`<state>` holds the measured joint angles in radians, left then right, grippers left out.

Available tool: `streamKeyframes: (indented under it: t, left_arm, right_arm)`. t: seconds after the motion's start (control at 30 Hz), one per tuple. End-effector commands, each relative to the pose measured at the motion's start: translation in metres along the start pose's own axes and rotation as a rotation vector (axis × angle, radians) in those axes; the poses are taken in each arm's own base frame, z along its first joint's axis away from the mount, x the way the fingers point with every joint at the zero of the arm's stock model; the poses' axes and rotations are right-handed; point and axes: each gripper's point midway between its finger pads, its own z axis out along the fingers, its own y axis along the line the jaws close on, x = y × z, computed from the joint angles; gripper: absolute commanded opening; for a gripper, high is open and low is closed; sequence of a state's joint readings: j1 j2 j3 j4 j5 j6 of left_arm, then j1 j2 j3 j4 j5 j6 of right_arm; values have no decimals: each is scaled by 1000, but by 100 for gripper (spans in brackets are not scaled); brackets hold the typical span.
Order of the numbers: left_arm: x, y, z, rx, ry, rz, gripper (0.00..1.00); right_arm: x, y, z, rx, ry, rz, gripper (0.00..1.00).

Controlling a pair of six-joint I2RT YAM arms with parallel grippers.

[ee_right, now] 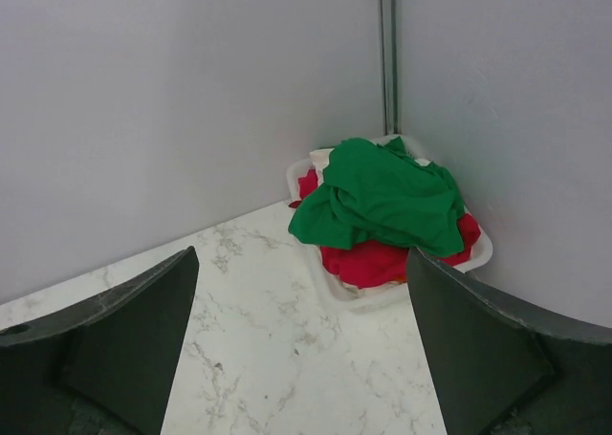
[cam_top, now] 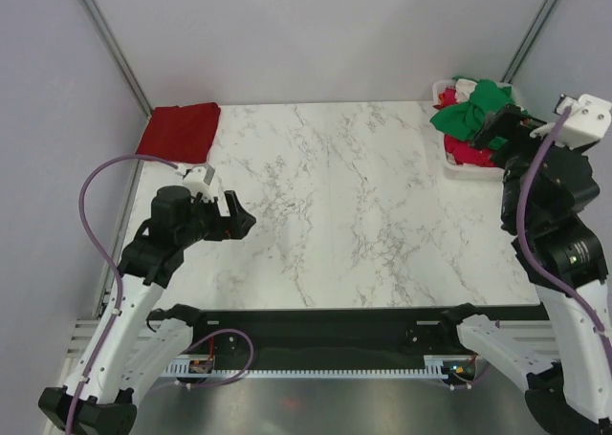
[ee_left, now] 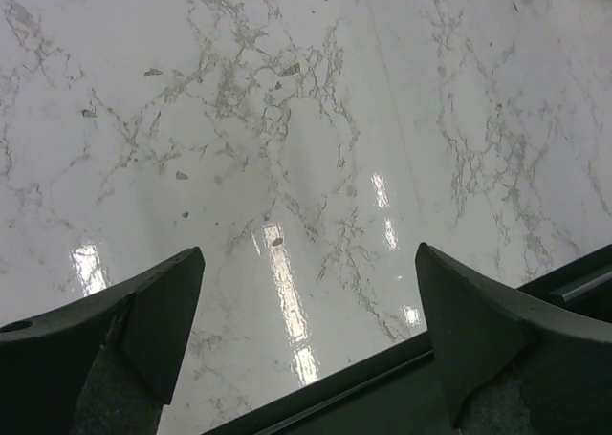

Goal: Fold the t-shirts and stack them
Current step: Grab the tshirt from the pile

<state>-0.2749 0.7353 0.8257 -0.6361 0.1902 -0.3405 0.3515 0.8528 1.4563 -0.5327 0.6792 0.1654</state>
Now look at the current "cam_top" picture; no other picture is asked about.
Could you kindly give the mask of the green t-shirt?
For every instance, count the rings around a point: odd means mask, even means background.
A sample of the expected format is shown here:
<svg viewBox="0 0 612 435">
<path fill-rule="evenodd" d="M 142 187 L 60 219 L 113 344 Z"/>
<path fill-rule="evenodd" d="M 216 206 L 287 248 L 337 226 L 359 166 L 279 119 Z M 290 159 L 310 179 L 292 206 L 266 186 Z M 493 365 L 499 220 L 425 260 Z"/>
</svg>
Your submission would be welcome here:
<svg viewBox="0 0 612 435">
<path fill-rule="evenodd" d="M 487 114 L 496 113 L 506 104 L 517 105 L 512 85 L 485 78 L 475 81 L 478 84 L 468 101 L 439 109 L 431 117 L 430 123 L 436 130 L 458 141 L 471 141 L 481 129 Z"/>
</svg>

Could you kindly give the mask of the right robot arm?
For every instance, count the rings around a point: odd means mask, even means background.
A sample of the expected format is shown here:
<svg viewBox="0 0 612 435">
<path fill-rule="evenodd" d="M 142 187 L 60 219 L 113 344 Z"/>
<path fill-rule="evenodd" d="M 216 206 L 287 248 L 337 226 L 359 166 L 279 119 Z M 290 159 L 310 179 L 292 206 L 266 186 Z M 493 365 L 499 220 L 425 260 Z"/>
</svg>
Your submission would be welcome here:
<svg viewBox="0 0 612 435">
<path fill-rule="evenodd" d="M 608 103 L 562 100 L 557 121 L 530 118 L 508 104 L 486 117 L 472 140 L 504 171 L 502 228 L 550 320 L 558 359 L 543 358 L 502 332 L 470 304 L 444 313 L 438 340 L 466 349 L 521 391 L 532 417 L 550 434 L 611 430 L 611 322 L 608 269 L 601 242 L 580 219 L 599 195 L 587 151 L 610 124 Z"/>
</svg>

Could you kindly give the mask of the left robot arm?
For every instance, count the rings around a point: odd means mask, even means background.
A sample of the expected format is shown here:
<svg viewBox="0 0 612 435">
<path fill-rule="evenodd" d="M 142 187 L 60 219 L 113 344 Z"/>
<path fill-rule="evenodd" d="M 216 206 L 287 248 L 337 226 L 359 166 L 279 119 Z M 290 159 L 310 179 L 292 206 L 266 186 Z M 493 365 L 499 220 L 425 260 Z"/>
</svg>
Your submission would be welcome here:
<svg viewBox="0 0 612 435">
<path fill-rule="evenodd" d="M 118 282 L 97 329 L 76 368 L 59 387 L 47 387 L 39 409 L 66 434 L 127 434 L 143 395 L 166 366 L 185 351 L 207 347 L 203 311 L 177 304 L 156 307 L 185 252 L 200 241 L 242 240 L 256 219 L 236 193 L 224 193 L 228 215 L 218 200 L 205 200 L 179 185 L 160 188 L 150 216 L 124 248 Z"/>
</svg>

